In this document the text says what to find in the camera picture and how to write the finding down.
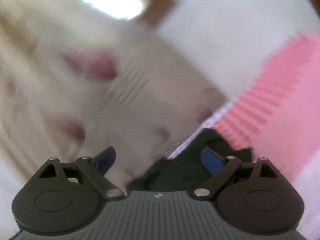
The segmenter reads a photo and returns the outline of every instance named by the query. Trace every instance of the beige fabric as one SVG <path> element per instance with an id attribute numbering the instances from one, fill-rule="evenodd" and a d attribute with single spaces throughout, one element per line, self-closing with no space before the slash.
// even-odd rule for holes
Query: beige fabric
<path id="1" fill-rule="evenodd" d="M 66 162 L 113 146 L 106 176 L 123 188 L 198 127 L 197 108 L 224 102 L 165 41 L 81 0 L 0 0 L 0 36 L 0 154 L 25 180 L 50 156 Z M 115 51 L 114 81 L 73 75 L 63 56 L 87 48 Z M 59 115 L 84 124 L 84 143 L 56 130 Z"/>

